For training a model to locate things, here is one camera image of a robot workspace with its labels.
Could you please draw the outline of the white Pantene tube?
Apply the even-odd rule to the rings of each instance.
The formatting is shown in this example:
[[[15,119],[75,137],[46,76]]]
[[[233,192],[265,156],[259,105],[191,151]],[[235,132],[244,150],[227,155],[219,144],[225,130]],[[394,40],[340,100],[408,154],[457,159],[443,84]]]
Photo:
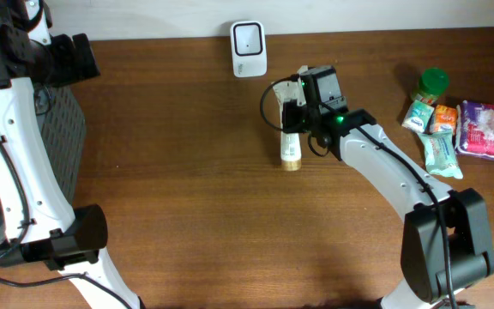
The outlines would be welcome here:
[[[285,103],[298,98],[298,90],[295,82],[280,82],[273,86],[274,94],[279,106],[280,126],[284,124]],[[298,133],[280,133],[280,159],[281,167],[287,172],[294,172],[302,166],[302,151]]]

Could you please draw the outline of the teal tissue pack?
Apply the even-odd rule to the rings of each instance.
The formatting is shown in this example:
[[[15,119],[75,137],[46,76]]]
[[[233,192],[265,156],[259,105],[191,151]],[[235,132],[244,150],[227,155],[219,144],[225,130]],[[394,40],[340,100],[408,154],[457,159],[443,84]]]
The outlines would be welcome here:
[[[423,134],[426,131],[426,127],[431,120],[433,112],[433,106],[415,100],[407,110],[407,114],[401,125],[413,132]]]

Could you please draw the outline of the green lid glass jar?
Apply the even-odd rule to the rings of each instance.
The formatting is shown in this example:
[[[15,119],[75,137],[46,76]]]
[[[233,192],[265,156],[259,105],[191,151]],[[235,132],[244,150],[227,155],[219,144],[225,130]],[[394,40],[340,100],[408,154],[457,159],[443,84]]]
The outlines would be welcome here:
[[[425,70],[420,76],[415,89],[411,92],[412,101],[434,105],[449,86],[448,74],[437,67]]]

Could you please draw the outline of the mint green wipes pack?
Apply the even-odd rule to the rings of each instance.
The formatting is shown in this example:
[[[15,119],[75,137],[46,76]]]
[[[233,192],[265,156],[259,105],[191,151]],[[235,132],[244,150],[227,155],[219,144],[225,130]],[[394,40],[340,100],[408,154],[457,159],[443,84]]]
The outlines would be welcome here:
[[[425,152],[425,168],[429,174],[445,178],[463,179],[456,158],[451,131],[433,134],[418,134]]]

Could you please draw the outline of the orange tissue pack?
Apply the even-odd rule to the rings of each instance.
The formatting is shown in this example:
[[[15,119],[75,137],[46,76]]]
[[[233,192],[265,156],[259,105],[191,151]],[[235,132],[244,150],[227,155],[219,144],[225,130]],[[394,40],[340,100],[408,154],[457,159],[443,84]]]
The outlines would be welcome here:
[[[430,133],[455,132],[458,113],[455,108],[437,105],[431,116]]]

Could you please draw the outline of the red purple pad package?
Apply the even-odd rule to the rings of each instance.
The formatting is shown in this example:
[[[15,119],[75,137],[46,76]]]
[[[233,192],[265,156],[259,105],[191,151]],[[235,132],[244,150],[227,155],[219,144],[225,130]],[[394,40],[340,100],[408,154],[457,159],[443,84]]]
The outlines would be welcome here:
[[[456,152],[494,161],[494,105],[463,100],[457,112]]]

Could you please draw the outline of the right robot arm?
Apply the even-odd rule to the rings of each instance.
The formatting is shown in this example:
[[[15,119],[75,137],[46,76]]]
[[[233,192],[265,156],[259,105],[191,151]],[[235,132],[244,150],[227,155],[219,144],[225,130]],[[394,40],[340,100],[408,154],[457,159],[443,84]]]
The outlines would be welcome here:
[[[351,111],[334,67],[302,68],[272,87],[279,130],[305,133],[364,176],[403,222],[401,271],[381,308],[457,308],[456,295],[494,274],[494,248],[485,200],[455,191],[397,148],[364,109]]]

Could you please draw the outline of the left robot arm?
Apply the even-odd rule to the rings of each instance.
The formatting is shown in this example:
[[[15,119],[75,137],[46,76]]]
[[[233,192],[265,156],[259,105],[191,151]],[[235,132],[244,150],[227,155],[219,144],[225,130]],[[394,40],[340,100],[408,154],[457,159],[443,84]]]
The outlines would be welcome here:
[[[52,35],[42,1],[0,1],[0,267],[41,262],[93,308],[140,308],[102,208],[72,201],[86,134],[70,85],[99,74],[87,35]]]

